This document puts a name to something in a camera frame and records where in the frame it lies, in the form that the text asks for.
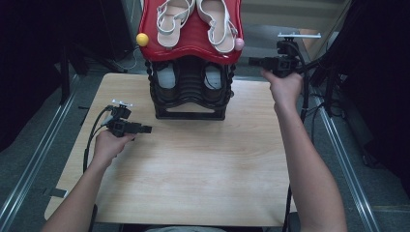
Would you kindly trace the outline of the black curtain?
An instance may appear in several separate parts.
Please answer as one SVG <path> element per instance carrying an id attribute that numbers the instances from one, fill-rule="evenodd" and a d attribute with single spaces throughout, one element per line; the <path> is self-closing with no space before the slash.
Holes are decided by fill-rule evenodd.
<path id="1" fill-rule="evenodd" d="M 131 51 L 127 0 L 0 0 L 0 152 L 58 88 L 68 66 L 86 74 L 92 58 L 109 70 Z"/>
<path id="2" fill-rule="evenodd" d="M 365 151 L 410 197 L 410 0 L 352 0 L 311 84 L 336 81 L 371 138 Z"/>

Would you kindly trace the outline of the yellow ball knob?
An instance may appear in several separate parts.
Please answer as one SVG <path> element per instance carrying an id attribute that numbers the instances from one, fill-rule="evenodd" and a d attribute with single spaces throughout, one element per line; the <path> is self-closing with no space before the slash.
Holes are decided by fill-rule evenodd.
<path id="1" fill-rule="evenodd" d="M 145 34 L 145 33 L 138 33 L 138 34 L 136 35 L 135 40 L 136 40 L 136 43 L 137 43 L 139 46 L 142 46 L 142 47 L 147 46 L 148 43 L 149 43 L 149 37 L 148 37 L 148 35 Z"/>

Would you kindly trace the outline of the grey tape strip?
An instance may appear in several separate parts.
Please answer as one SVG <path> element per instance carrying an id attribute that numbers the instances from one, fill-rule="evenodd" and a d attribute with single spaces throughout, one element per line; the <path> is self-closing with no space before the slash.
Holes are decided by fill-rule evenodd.
<path id="1" fill-rule="evenodd" d="M 65 198 L 68 195 L 68 191 L 66 189 L 58 189 L 58 188 L 51 188 L 49 190 L 49 196 Z"/>

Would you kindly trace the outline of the person's left hand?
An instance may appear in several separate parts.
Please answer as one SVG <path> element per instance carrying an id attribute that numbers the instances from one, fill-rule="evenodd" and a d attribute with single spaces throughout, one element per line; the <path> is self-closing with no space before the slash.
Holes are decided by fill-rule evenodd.
<path id="1" fill-rule="evenodd" d="M 101 131 L 94 148 L 94 155 L 90 167 L 106 169 L 125 148 L 126 144 L 135 139 L 132 133 L 126 133 L 122 137 L 116 137 L 110 131 Z"/>

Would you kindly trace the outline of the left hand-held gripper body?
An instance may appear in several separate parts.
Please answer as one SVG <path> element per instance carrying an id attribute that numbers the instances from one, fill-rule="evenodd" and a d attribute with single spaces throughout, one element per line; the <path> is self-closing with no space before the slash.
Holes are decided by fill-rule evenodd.
<path id="1" fill-rule="evenodd" d="M 106 108 L 110 114 L 102 121 L 102 126 L 107 127 L 116 137 L 122 137 L 125 133 L 137 133 L 137 124 L 127 121 L 132 113 L 129 106 L 132 104 L 113 100 L 112 105 Z"/>

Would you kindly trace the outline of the black tripod stand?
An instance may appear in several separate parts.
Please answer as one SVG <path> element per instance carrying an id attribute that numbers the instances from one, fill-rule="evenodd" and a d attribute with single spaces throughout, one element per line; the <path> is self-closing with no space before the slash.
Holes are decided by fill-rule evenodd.
<path id="1" fill-rule="evenodd" d="M 309 74 L 308 82 L 318 88 L 325 84 L 323 106 L 329 117 L 333 116 L 333 92 L 337 82 L 337 64 L 334 61 L 334 53 L 326 51 L 319 58 L 307 64 L 307 73 Z"/>

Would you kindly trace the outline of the black leather shoe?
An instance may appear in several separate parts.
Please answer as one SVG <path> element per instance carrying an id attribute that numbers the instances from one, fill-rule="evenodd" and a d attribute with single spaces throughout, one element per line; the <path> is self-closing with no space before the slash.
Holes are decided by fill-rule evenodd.
<path id="1" fill-rule="evenodd" d="M 202 74 L 204 77 L 204 97 L 208 101 L 217 101 L 222 93 L 222 67 L 208 63 Z"/>
<path id="2" fill-rule="evenodd" d="M 172 62 L 158 62 L 155 64 L 155 78 L 158 82 L 159 95 L 165 101 L 176 98 L 176 77 Z"/>

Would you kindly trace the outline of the metal floor rail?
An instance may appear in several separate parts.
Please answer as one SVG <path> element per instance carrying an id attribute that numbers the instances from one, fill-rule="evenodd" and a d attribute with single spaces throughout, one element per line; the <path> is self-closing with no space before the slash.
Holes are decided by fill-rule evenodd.
<path id="1" fill-rule="evenodd" d="M 362 188 L 362 185 L 356 175 L 350 159 L 348 158 L 348 154 L 343 142 L 341 141 L 334 120 L 327 115 L 326 110 L 322 106 L 322 103 L 324 101 L 320 97 L 314 97 L 314 100 L 319 108 L 319 112 L 326 128 L 327 134 L 329 135 L 334 150 L 336 151 L 338 163 L 340 165 L 346 184 L 349 187 L 349 191 L 355 203 L 355 208 L 358 211 L 365 231 L 381 232 L 379 224 L 367 200 L 365 191 Z"/>
<path id="2" fill-rule="evenodd" d="M 69 84 L 72 91 L 69 93 L 65 102 L 58 106 L 34 154 L 22 172 L 14 189 L 11 191 L 0 209 L 0 232 L 7 232 L 11 227 L 19 208 L 43 165 L 44 159 L 46 158 L 57 132 L 60 130 L 61 125 L 73 105 L 73 100 L 76 96 L 80 82 L 81 77 L 78 74 L 75 74 Z"/>

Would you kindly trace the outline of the beige high-heel sandal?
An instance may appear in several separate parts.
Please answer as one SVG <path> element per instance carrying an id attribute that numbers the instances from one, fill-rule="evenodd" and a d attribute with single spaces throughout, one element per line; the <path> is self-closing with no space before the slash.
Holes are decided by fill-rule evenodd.
<path id="1" fill-rule="evenodd" d="M 212 47 L 221 54 L 235 48 L 238 30 L 230 20 L 224 0 L 196 0 L 199 17 L 209 26 L 207 36 Z"/>
<path id="2" fill-rule="evenodd" d="M 157 7 L 157 41 L 161 46 L 170 49 L 179 42 L 193 8 L 194 0 L 165 0 Z"/>

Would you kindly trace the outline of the red and black shoe rack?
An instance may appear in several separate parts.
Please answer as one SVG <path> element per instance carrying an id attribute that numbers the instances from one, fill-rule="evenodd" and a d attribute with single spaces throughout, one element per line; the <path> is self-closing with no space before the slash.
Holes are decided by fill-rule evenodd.
<path id="1" fill-rule="evenodd" d="M 165 0 L 143 0 L 142 16 L 138 33 L 149 37 L 147 46 L 140 47 L 145 59 L 150 94 L 159 119 L 180 120 L 223 120 L 226 107 L 233 95 L 231 90 L 235 63 L 242 50 L 218 53 L 208 41 L 209 26 L 199 17 L 194 0 L 193 13 L 181 29 L 179 42 L 167 49 L 157 41 L 157 7 Z M 243 38 L 241 21 L 242 0 L 224 0 L 230 13 L 230 20 L 238 30 L 237 38 Z M 155 78 L 155 64 L 172 62 L 176 77 L 176 98 L 165 101 L 158 92 Z M 222 93 L 217 101 L 204 97 L 204 77 L 202 71 L 208 63 L 222 67 Z"/>

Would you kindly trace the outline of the person's right hand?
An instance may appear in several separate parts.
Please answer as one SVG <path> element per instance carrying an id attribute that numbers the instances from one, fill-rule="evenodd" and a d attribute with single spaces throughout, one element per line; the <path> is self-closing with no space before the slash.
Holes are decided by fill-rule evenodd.
<path id="1" fill-rule="evenodd" d="M 280 78 L 263 70 L 262 76 L 270 83 L 270 91 L 275 101 L 275 109 L 280 112 L 296 111 L 296 103 L 303 87 L 303 78 L 297 73 Z"/>

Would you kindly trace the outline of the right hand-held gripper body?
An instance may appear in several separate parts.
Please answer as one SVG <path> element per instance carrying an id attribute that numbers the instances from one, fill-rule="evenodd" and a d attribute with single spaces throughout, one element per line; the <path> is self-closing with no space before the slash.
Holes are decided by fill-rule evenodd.
<path id="1" fill-rule="evenodd" d="M 277 42 L 278 56 L 269 58 L 265 63 L 265 69 L 277 77 L 287 77 L 291 73 L 308 73 L 318 66 L 318 61 L 307 63 L 300 51 L 295 39 L 320 39 L 321 34 L 282 34 L 279 33 L 280 41 Z"/>

